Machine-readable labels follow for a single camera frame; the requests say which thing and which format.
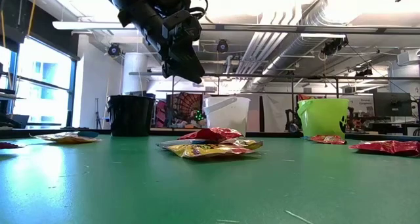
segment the metal rail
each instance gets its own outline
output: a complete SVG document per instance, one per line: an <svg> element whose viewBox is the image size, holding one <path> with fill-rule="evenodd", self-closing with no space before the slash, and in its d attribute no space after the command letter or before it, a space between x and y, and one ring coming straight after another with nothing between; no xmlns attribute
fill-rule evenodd
<svg viewBox="0 0 420 224"><path fill-rule="evenodd" d="M57 30L136 30L129 24L125 28L116 22L52 22ZM298 34L385 34L385 35L419 35L420 28L415 27L377 27L377 26L290 26L263 24L201 24L202 31L226 32L275 32Z"/></svg>
<svg viewBox="0 0 420 224"><path fill-rule="evenodd" d="M130 72L130 76L161 76L160 72ZM266 75L266 74L214 74L207 73L204 76L220 78L276 78L276 79L375 79L375 80L420 80L420 77L360 77L360 76L300 76L300 75Z"/></svg>

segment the chip bag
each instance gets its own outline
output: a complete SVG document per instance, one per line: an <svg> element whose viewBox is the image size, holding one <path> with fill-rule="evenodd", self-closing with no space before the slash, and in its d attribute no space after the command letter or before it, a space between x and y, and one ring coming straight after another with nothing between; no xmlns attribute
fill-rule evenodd
<svg viewBox="0 0 420 224"><path fill-rule="evenodd" d="M309 138L309 140L317 143L325 143L331 145L345 145L347 141L338 135L317 135Z"/></svg>
<svg viewBox="0 0 420 224"><path fill-rule="evenodd" d="M220 145L235 145L240 146L242 148L248 148L251 150L256 150L260 147L262 147L263 142L257 142L251 139L227 139L221 143Z"/></svg>
<svg viewBox="0 0 420 224"><path fill-rule="evenodd" d="M189 133L179 139L205 139L216 143L241 137L242 134L235 129L214 127L210 129L201 129L199 131Z"/></svg>
<svg viewBox="0 0 420 224"><path fill-rule="evenodd" d="M211 157L220 155L250 154L254 151L240 146L228 145L173 145L166 149L174 152L181 158Z"/></svg>
<svg viewBox="0 0 420 224"><path fill-rule="evenodd" d="M393 154L397 156L418 156L420 155L420 142L398 142L398 141L373 141L352 145L350 149L358 149L362 152L374 152L378 154Z"/></svg>
<svg viewBox="0 0 420 224"><path fill-rule="evenodd" d="M78 135L79 132L61 132L56 134L49 134L49 135L37 135L33 136L37 139L43 139L46 141L53 141L61 144L79 144L79 143L92 143L100 141L100 139L95 138L88 138L88 137L82 137Z"/></svg>

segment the ceiling pipe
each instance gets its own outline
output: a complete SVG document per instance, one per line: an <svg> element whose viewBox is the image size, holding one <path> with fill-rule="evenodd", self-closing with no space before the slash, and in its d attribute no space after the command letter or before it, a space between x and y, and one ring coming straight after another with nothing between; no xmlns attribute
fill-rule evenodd
<svg viewBox="0 0 420 224"><path fill-rule="evenodd" d="M306 26L345 26L359 15L358 12L350 12L352 9L348 10L349 13L337 14L336 12L339 10L336 9L336 5L342 5L342 1L320 0L301 20L301 24ZM279 74L282 72L282 69L288 68L296 62L292 58L282 58L283 55L305 55L321 45L325 40L326 38L301 37L300 34L288 34L283 41L285 44L281 46L280 55L276 57L278 60L274 64L275 67L269 69L266 74ZM271 80L272 78L260 78L256 83L268 83Z"/></svg>
<svg viewBox="0 0 420 224"><path fill-rule="evenodd" d="M282 21L286 18L287 14L284 12L277 12L276 17L273 19L272 24L281 24ZM253 56L256 58L257 61L262 60L261 56L266 51L267 46L271 46L274 42L274 38L272 37L273 33L264 33L263 37L261 38L260 42L257 44L257 48L254 50ZM253 64L246 64L242 69L241 73L246 74L249 72L249 69L252 68L256 63Z"/></svg>
<svg viewBox="0 0 420 224"><path fill-rule="evenodd" d="M234 56L229 55L228 57L226 57L226 74L229 74L229 69L230 69L230 65L232 65L232 58Z"/></svg>
<svg viewBox="0 0 420 224"><path fill-rule="evenodd" d="M262 15L261 21L259 24L270 24L275 19L276 15L274 12L265 13ZM243 55L243 60L253 60L251 59L251 54L254 52L255 48L257 47L257 43L260 41L261 37L264 33L257 32L253 35L251 42L249 43L247 50L245 51L245 54ZM244 63L240 63L238 66L238 69L236 69L236 73L239 74L239 72L242 71L242 68L244 67Z"/></svg>
<svg viewBox="0 0 420 224"><path fill-rule="evenodd" d="M302 13L302 7L300 6L300 4L296 3L295 4L295 8L292 9L291 11L288 11L286 13L286 16L284 18L284 22L282 24L288 24L288 25L295 25L298 23L298 21L301 19L301 13ZM272 51L280 44L280 42L282 42L282 40L284 39L284 37L287 34L285 33L275 33L273 35L273 41L270 42L270 44L268 44L265 48L264 51L260 54L260 59L266 59L271 53ZM252 74L255 72L255 70L257 70L257 68L260 66L261 64L254 64L253 67L251 67L249 69L249 71L247 72L247 74Z"/></svg>
<svg viewBox="0 0 420 224"><path fill-rule="evenodd" d="M303 78L301 78L297 83L295 83L295 85L293 87L296 87L298 84L300 84L300 82L302 82Z"/></svg>

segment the yellow snack bag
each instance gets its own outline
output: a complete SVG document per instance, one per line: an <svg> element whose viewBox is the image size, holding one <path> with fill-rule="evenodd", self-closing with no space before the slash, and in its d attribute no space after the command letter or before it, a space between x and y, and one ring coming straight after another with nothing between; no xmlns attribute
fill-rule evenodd
<svg viewBox="0 0 420 224"><path fill-rule="evenodd" d="M36 135L33 136L37 139L43 139L46 141L53 141L61 144L73 145L79 143L92 143L100 141L100 139L82 137L77 134L78 132L61 132L49 135Z"/></svg>
<svg viewBox="0 0 420 224"><path fill-rule="evenodd" d="M181 158L210 157L220 155L239 155L253 153L253 150L234 145L173 145L166 149L174 152Z"/></svg>

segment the wall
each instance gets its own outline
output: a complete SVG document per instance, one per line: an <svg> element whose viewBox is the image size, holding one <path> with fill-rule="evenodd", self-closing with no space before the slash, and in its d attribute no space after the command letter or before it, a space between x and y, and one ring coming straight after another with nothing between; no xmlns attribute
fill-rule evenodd
<svg viewBox="0 0 420 224"><path fill-rule="evenodd" d="M78 56L81 60L77 63L73 126L96 128L95 98L99 98L102 118L106 96L120 94L122 66L91 45L87 35L79 36Z"/></svg>
<svg viewBox="0 0 420 224"><path fill-rule="evenodd" d="M28 32L30 15L32 11L32 0L5 0L3 6L5 33L8 40L23 43ZM61 51L65 55L77 58L78 35L71 30L57 30L53 26L56 18L43 9L35 6L31 36L46 43L47 45ZM7 47L17 52L16 44L7 43Z"/></svg>
<svg viewBox="0 0 420 224"><path fill-rule="evenodd" d="M420 66L413 64L409 66L399 66L396 61L392 62L392 68L389 70L392 77L419 77ZM392 93L409 93L415 99L420 97L420 81L418 80L392 80L390 83L390 92ZM418 117L417 105L413 108L413 114ZM395 117L395 120L414 120L414 118Z"/></svg>
<svg viewBox="0 0 420 224"><path fill-rule="evenodd" d="M373 103L373 96L353 96L343 95L342 99L348 99L348 106L354 108L354 113L368 113L374 116L375 105Z"/></svg>

